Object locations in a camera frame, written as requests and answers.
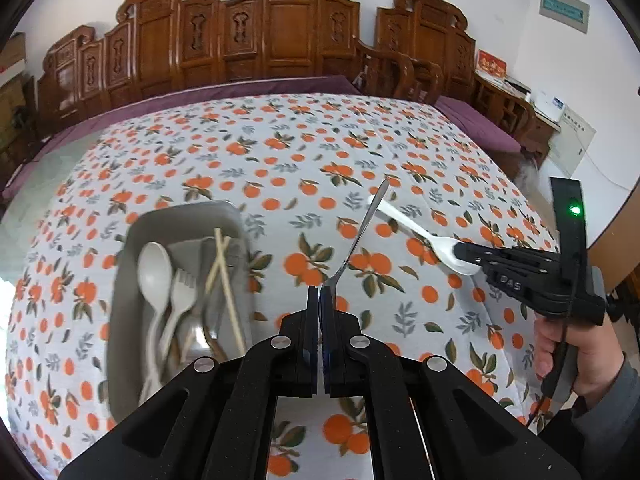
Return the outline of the grey sleeve forearm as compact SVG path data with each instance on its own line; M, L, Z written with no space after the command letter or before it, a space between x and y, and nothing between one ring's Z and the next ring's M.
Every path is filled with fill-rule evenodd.
M589 406L581 396L559 411L539 434L583 479L639 477L639 375L623 362L603 398Z

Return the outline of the person's right hand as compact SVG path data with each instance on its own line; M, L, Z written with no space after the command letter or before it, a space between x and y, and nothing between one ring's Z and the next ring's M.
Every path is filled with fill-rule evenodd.
M552 371L552 353L562 333L560 320L536 315L534 365L539 378ZM585 400L587 408L594 408L611 389L625 362L611 319L605 314L601 325L567 326L566 342L578 349L573 391Z

